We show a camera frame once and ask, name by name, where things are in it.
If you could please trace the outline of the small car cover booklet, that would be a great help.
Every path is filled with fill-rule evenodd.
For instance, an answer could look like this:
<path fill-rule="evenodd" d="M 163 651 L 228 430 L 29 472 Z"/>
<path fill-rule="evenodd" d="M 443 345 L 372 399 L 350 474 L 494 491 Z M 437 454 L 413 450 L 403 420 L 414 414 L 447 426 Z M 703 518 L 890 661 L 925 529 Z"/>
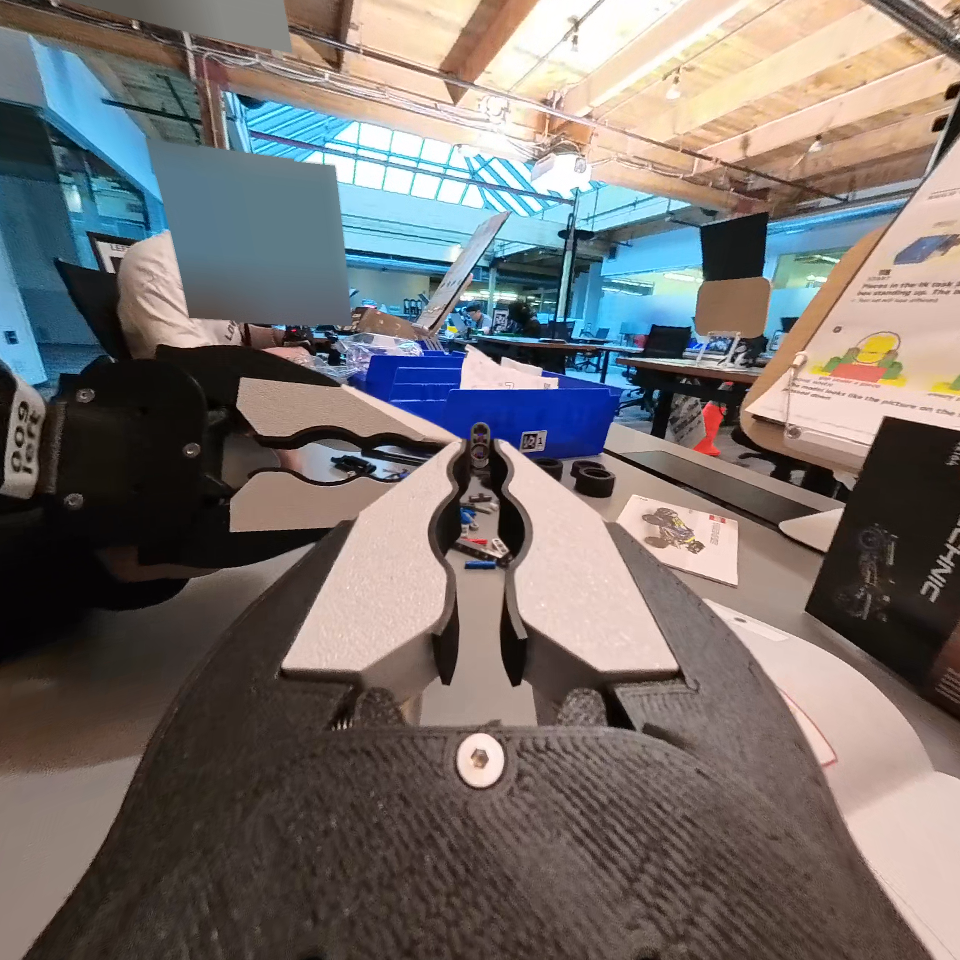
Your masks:
<path fill-rule="evenodd" d="M 616 523 L 667 568 L 738 587 L 737 521 L 633 495 Z"/>

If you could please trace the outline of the open instruction booklet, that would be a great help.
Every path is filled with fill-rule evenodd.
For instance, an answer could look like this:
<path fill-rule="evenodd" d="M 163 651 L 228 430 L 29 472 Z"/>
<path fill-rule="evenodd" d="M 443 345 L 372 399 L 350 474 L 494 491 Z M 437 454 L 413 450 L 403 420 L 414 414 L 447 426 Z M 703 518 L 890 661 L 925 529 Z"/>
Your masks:
<path fill-rule="evenodd" d="M 959 957 L 959 780 L 852 666 L 706 600 L 774 682 L 870 870 L 933 958 Z"/>

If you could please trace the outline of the tilted display board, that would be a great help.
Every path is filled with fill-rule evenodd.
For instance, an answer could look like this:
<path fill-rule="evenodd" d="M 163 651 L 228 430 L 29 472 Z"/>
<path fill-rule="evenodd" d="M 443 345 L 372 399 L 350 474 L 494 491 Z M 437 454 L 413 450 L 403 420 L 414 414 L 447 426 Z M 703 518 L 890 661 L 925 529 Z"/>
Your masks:
<path fill-rule="evenodd" d="M 464 289 L 473 281 L 474 268 L 484 256 L 487 249 L 503 225 L 509 220 L 511 213 L 498 213 L 482 222 L 470 236 L 460 254 L 447 272 L 443 275 L 434 294 L 431 295 L 426 306 L 422 309 L 414 328 L 417 336 L 432 336 L 436 334 L 443 321 L 450 315 L 459 301 Z"/>

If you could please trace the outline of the black square panel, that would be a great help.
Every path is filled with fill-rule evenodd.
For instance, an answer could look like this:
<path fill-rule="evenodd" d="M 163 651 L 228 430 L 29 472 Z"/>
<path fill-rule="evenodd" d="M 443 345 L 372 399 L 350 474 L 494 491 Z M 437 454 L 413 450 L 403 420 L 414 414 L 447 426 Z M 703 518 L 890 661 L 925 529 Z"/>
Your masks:
<path fill-rule="evenodd" d="M 762 277 L 768 226 L 767 212 L 700 226 L 702 280 L 727 282 Z"/>

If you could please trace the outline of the cardboard sign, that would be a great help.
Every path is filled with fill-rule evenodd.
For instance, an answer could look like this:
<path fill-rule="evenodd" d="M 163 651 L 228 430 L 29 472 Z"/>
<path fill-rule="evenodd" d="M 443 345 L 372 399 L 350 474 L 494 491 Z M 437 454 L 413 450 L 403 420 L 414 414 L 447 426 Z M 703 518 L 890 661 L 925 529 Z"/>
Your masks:
<path fill-rule="evenodd" d="M 700 337 L 737 334 L 742 339 L 763 335 L 772 294 L 763 276 L 705 280 L 699 287 L 694 328 Z"/>

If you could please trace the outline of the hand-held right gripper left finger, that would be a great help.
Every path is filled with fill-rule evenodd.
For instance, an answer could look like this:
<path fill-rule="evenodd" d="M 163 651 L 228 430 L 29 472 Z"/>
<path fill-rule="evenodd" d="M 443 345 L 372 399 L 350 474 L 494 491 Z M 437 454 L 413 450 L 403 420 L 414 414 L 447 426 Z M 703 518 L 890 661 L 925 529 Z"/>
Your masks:
<path fill-rule="evenodd" d="M 436 528 L 459 486 L 451 442 L 362 510 L 345 537 L 281 665 L 296 680 L 418 697 L 439 676 L 433 639 L 453 611 L 455 586 Z"/>

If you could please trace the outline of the white ceiling projector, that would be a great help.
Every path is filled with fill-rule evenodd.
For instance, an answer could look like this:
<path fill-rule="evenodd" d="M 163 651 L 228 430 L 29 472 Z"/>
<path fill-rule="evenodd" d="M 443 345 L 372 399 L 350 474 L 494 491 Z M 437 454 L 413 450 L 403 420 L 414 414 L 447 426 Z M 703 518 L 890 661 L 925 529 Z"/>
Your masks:
<path fill-rule="evenodd" d="M 579 153 L 551 152 L 534 162 L 530 183 L 540 193 L 588 190 L 592 185 L 592 166 Z"/>

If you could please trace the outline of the instruction poster board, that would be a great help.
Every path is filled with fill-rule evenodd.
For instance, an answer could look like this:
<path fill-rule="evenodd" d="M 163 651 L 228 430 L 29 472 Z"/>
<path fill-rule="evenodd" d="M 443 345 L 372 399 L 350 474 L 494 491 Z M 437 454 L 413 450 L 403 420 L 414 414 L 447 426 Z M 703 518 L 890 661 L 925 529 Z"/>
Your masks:
<path fill-rule="evenodd" d="M 958 430 L 959 144 L 833 270 L 744 400 L 764 450 L 857 471 L 886 418 Z"/>

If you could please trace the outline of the long wooden table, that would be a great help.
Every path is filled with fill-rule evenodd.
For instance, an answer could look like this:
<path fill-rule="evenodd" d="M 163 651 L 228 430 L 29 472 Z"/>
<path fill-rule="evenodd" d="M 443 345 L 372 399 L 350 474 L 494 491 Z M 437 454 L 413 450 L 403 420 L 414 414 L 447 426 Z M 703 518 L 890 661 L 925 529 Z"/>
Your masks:
<path fill-rule="evenodd" d="M 697 385 L 707 385 L 711 388 L 723 384 L 736 388 L 750 388 L 764 373 L 763 366 L 721 366 L 718 364 L 697 365 L 686 359 L 651 359 L 639 356 L 619 356 L 615 360 L 616 366 L 625 372 L 625 376 L 640 382 L 692 381 Z"/>

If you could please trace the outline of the lego set box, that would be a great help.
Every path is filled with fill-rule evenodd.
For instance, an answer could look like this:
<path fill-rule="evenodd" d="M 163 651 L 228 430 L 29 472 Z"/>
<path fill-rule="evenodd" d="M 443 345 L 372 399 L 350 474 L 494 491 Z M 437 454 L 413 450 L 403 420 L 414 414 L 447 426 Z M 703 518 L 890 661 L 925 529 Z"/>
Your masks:
<path fill-rule="evenodd" d="M 959 433 L 886 417 L 805 610 L 959 717 Z"/>

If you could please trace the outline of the white papers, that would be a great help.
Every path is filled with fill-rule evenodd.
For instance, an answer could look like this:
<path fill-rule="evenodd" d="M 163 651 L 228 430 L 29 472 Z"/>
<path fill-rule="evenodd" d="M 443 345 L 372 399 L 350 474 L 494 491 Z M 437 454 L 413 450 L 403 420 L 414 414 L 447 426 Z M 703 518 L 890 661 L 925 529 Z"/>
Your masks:
<path fill-rule="evenodd" d="M 499 361 L 478 348 L 465 348 L 460 390 L 466 391 L 548 391 L 559 389 L 559 378 L 545 375 L 539 366 L 533 366 L 502 357 Z"/>

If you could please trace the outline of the clear plastic bag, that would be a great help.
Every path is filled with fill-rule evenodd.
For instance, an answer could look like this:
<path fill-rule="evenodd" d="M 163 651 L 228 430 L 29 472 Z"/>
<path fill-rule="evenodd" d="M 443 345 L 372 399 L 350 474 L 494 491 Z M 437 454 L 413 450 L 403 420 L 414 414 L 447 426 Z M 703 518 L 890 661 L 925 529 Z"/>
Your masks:
<path fill-rule="evenodd" d="M 331 350 L 340 354 L 346 364 L 354 366 L 366 366 L 375 356 L 424 355 L 422 346 L 415 340 L 367 332 L 341 335 L 332 342 Z"/>

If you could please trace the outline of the orange cone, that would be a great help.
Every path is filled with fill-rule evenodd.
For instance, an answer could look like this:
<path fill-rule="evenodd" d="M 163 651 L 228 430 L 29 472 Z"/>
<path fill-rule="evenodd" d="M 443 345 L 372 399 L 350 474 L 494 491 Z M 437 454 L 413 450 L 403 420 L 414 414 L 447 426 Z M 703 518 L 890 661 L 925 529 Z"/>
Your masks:
<path fill-rule="evenodd" d="M 692 448 L 696 453 L 710 458 L 720 458 L 721 451 L 716 445 L 723 426 L 725 408 L 715 402 L 707 402 L 702 408 L 703 438 Z"/>

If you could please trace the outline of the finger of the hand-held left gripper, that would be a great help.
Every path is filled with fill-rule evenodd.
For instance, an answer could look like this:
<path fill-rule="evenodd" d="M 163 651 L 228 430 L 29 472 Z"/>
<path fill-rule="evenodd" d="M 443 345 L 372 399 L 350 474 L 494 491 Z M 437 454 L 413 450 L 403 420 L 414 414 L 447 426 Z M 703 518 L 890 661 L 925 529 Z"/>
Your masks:
<path fill-rule="evenodd" d="M 459 441 L 441 426 L 346 385 L 243 377 L 236 411 L 258 444 L 272 450 L 329 439 L 409 450 L 439 450 Z"/>
<path fill-rule="evenodd" d="M 388 475 L 354 473 L 330 482 L 280 467 L 258 469 L 229 498 L 228 532 L 271 533 L 330 529 L 355 520 L 420 467 L 402 464 Z"/>

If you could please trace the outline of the black chair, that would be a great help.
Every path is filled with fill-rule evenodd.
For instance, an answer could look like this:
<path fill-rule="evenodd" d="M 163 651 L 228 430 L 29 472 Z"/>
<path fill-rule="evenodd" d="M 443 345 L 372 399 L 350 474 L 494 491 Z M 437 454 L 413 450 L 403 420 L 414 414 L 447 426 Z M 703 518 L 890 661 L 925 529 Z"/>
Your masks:
<path fill-rule="evenodd" d="M 61 258 L 54 259 L 54 268 L 103 353 L 114 361 L 132 359 L 117 313 L 116 274 L 76 266 Z"/>

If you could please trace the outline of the white flat stand base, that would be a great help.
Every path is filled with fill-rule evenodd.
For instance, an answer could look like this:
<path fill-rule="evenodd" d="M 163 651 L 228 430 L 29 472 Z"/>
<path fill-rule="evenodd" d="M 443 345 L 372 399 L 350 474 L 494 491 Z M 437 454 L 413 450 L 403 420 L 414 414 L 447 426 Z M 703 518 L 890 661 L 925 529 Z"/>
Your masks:
<path fill-rule="evenodd" d="M 780 522 L 778 530 L 789 540 L 822 555 L 829 552 L 845 507 L 823 510 Z"/>

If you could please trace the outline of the blue plastic bin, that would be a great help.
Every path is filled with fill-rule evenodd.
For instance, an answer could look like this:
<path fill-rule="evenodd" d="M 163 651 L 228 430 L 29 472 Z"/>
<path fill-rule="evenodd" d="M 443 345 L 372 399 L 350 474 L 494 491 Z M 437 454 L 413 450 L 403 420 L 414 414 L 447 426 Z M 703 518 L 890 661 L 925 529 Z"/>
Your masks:
<path fill-rule="evenodd" d="M 349 384 L 393 405 L 445 402 L 460 387 L 464 360 L 462 352 L 375 354 L 366 370 L 355 373 Z"/>
<path fill-rule="evenodd" d="M 619 392 L 564 377 L 547 389 L 462 389 L 451 366 L 400 366 L 372 394 L 461 439 L 475 425 L 523 453 L 556 459 L 604 449 L 618 412 Z"/>

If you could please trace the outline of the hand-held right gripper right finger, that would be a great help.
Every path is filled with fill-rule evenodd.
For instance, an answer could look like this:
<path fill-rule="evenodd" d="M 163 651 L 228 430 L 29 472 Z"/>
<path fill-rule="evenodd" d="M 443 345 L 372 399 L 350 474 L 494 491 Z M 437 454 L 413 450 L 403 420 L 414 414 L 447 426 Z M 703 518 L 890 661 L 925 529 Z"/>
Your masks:
<path fill-rule="evenodd" d="M 510 443 L 495 442 L 498 533 L 510 560 L 500 652 L 540 695 L 681 676 L 602 516 Z"/>

